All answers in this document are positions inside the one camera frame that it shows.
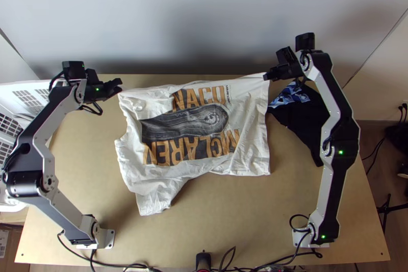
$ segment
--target black cable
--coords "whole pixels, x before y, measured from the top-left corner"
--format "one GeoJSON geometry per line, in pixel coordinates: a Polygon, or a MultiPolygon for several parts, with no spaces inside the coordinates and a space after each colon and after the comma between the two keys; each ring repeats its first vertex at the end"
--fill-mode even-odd
{"type": "Polygon", "coordinates": [[[95,105],[95,107],[97,108],[97,110],[98,110],[99,112],[97,112],[97,111],[94,110],[93,108],[91,108],[91,107],[89,107],[89,106],[86,106],[86,105],[81,105],[78,109],[79,109],[79,110],[85,110],[85,111],[87,111],[87,112],[90,112],[91,114],[101,116],[102,113],[104,112],[104,111],[102,110],[102,108],[101,108],[96,102],[94,102],[94,103],[92,103],[92,104],[95,105]]]}
{"type": "Polygon", "coordinates": [[[398,122],[398,124],[400,124],[400,123],[402,122],[402,109],[403,109],[403,107],[402,107],[402,106],[398,106],[398,109],[399,109],[399,111],[401,112],[401,116],[400,116],[399,122],[398,122]]]}
{"type": "Polygon", "coordinates": [[[232,248],[230,248],[228,251],[225,252],[225,254],[222,256],[221,258],[221,262],[220,262],[220,267],[218,268],[218,272],[226,272],[226,270],[228,269],[228,267],[230,266],[230,264],[232,263],[234,257],[235,257],[235,249],[236,247],[233,246],[232,248]],[[224,263],[225,258],[227,257],[227,255],[233,252],[233,254],[231,255],[230,261],[229,263],[223,268],[222,265],[224,263]]]}
{"type": "Polygon", "coordinates": [[[277,259],[275,261],[271,261],[271,262],[266,263],[266,264],[264,264],[262,266],[258,266],[255,269],[253,269],[252,271],[259,271],[259,270],[261,270],[263,268],[266,268],[266,267],[269,267],[269,266],[287,266],[287,265],[291,264],[291,262],[294,261],[297,256],[302,256],[302,255],[314,254],[314,255],[316,255],[317,258],[322,258],[323,255],[321,253],[319,253],[319,252],[316,252],[315,249],[312,249],[311,252],[305,252],[305,253],[298,254],[300,245],[302,244],[302,241],[306,238],[307,235],[309,235],[309,233],[310,233],[310,231],[308,231],[307,233],[305,233],[302,236],[299,243],[297,244],[297,247],[296,247],[296,250],[295,250],[294,254],[279,258],[279,259],[277,259]],[[283,261],[283,260],[288,259],[288,258],[290,258],[290,260],[288,262],[278,264],[278,262],[283,261]]]}
{"type": "Polygon", "coordinates": [[[95,108],[99,111],[98,116],[101,116],[104,113],[103,109],[99,106],[97,102],[93,102],[92,105],[95,106],[95,108]]]}
{"type": "Polygon", "coordinates": [[[305,216],[305,215],[302,215],[302,214],[300,214],[300,213],[294,214],[294,215],[291,216],[290,219],[289,219],[289,225],[290,225],[290,227],[292,228],[292,230],[293,230],[294,232],[300,232],[300,233],[310,232],[309,229],[298,230],[298,229],[296,229],[296,228],[293,227],[293,225],[292,225],[292,220],[293,220],[294,218],[296,218],[296,217],[304,217],[304,218],[306,218],[307,220],[309,220],[309,218],[308,218],[307,216],[305,216]]]}
{"type": "Polygon", "coordinates": [[[366,160],[366,159],[370,158],[370,157],[379,149],[379,147],[383,144],[383,142],[384,142],[385,139],[386,139],[385,137],[382,138],[382,139],[375,145],[375,148],[374,148],[374,150],[371,152],[371,154],[370,154],[369,156],[367,156],[367,157],[364,157],[362,160],[366,160]]]}
{"type": "Polygon", "coordinates": [[[371,168],[373,167],[373,165],[374,165],[374,163],[375,163],[375,160],[377,159],[377,155],[378,155],[378,152],[379,152],[380,147],[381,147],[381,145],[378,147],[377,152],[375,152],[373,162],[372,162],[371,165],[368,167],[368,170],[367,170],[367,172],[366,172],[366,175],[368,175],[368,173],[370,173],[371,168]]]}
{"type": "MultiPolygon", "coordinates": [[[[75,256],[77,256],[77,257],[79,257],[79,258],[82,258],[82,259],[84,259],[84,260],[86,260],[86,261],[88,261],[88,262],[91,262],[91,259],[90,259],[90,258],[87,258],[87,257],[85,257],[85,256],[82,256],[82,255],[80,255],[80,254],[74,252],[74,251],[71,250],[69,247],[67,247],[64,242],[62,242],[60,236],[61,236],[63,233],[64,233],[64,230],[57,234],[57,239],[58,239],[58,241],[60,242],[60,244],[61,244],[67,251],[69,251],[70,253],[74,254],[75,256]]],[[[162,272],[162,271],[159,270],[159,269],[156,269],[156,268],[153,268],[153,267],[149,267],[149,266],[147,266],[147,265],[145,265],[145,264],[142,264],[142,263],[111,264],[111,263],[103,263],[103,262],[100,262],[100,261],[97,261],[97,260],[93,260],[93,258],[92,258],[92,264],[94,264],[94,263],[99,264],[99,265],[101,265],[101,266],[105,266],[105,267],[111,267],[111,268],[140,268],[140,269],[149,269],[149,270],[151,270],[151,271],[153,271],[153,272],[162,272]]]]}
{"type": "Polygon", "coordinates": [[[406,103],[402,103],[402,107],[404,107],[404,109],[405,109],[405,117],[404,117],[404,123],[405,123],[405,121],[406,121],[406,113],[407,113],[407,111],[408,111],[408,105],[406,104],[406,103]]]}
{"type": "Polygon", "coordinates": [[[95,272],[95,268],[93,267],[93,257],[95,256],[96,249],[93,249],[91,252],[91,258],[89,259],[89,264],[91,266],[92,272],[95,272]]]}
{"type": "Polygon", "coordinates": [[[58,73],[56,76],[54,76],[51,81],[49,82],[49,86],[48,86],[48,91],[51,91],[51,89],[53,88],[53,84],[54,82],[59,79],[62,75],[64,74],[64,71],[61,71],[60,73],[58,73]]]}

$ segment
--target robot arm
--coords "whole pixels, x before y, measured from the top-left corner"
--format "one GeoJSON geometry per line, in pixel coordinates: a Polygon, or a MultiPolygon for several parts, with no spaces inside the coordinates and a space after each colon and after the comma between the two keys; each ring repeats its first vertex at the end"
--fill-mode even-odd
{"type": "Polygon", "coordinates": [[[287,47],[279,50],[279,65],[264,75],[265,80],[284,80],[304,77],[315,82],[330,117],[323,125],[320,136],[320,158],[323,175],[316,210],[308,224],[299,232],[292,232],[293,243],[298,243],[304,231],[310,234],[302,241],[303,248],[328,246],[339,236],[337,213],[347,170],[359,153],[360,128],[353,118],[352,109],[332,74],[332,63],[327,53],[314,50],[314,34],[296,37],[296,54],[287,47]]]}
{"type": "Polygon", "coordinates": [[[63,62],[65,84],[57,84],[49,94],[49,103],[19,135],[17,144],[3,165],[7,194],[36,206],[64,229],[66,238],[77,248],[109,249],[114,230],[101,229],[92,215],[83,215],[58,189],[55,159],[45,143],[65,115],[84,104],[105,101],[122,89],[120,79],[103,83],[94,70],[85,70],[83,62],[63,62]]]}

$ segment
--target white t-shirt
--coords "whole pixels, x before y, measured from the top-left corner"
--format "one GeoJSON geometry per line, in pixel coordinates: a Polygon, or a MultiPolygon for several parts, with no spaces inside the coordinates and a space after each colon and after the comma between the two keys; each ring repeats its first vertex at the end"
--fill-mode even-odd
{"type": "Polygon", "coordinates": [[[119,93],[127,130],[116,152],[140,214],[169,208],[189,179],[207,172],[268,175],[268,87],[259,73],[119,93]]]}

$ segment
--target black cable bundle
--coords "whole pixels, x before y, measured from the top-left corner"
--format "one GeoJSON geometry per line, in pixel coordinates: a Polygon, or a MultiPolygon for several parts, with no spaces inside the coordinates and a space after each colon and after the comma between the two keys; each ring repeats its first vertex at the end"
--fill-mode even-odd
{"type": "Polygon", "coordinates": [[[405,110],[404,120],[402,121],[402,110],[399,108],[401,111],[401,120],[399,124],[386,128],[385,138],[408,157],[408,123],[406,122],[407,104],[403,103],[402,107],[405,110]]]}
{"type": "Polygon", "coordinates": [[[370,158],[371,156],[374,155],[374,159],[371,163],[371,165],[368,167],[368,170],[366,174],[370,173],[372,167],[375,164],[375,161],[377,159],[377,155],[379,152],[379,149],[381,148],[382,144],[384,143],[385,139],[388,139],[397,149],[399,149],[401,152],[403,152],[405,155],[408,156],[408,123],[405,123],[406,121],[406,112],[407,112],[407,104],[403,103],[402,106],[398,107],[399,111],[401,112],[401,116],[399,118],[399,122],[396,125],[387,127],[385,129],[385,137],[383,137],[375,146],[374,150],[371,152],[370,155],[367,157],[364,157],[362,160],[366,160],[370,158]],[[405,117],[404,120],[402,120],[403,116],[403,109],[405,109],[405,117]]]}

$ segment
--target metal bracket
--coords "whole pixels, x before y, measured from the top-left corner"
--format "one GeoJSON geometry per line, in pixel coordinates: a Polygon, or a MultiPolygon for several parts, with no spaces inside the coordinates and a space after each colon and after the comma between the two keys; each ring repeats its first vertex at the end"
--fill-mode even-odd
{"type": "Polygon", "coordinates": [[[310,224],[307,227],[298,228],[297,230],[299,231],[292,230],[293,245],[296,247],[298,246],[299,241],[305,235],[305,232],[300,232],[303,230],[310,230],[310,233],[301,242],[300,244],[301,248],[328,248],[330,245],[329,243],[323,243],[323,244],[312,244],[311,243],[316,233],[313,229],[313,226],[311,226],[310,224]]]}
{"type": "Polygon", "coordinates": [[[90,245],[77,244],[77,249],[93,250],[93,249],[111,249],[115,240],[115,230],[101,229],[98,227],[95,236],[96,243],[90,245]]]}

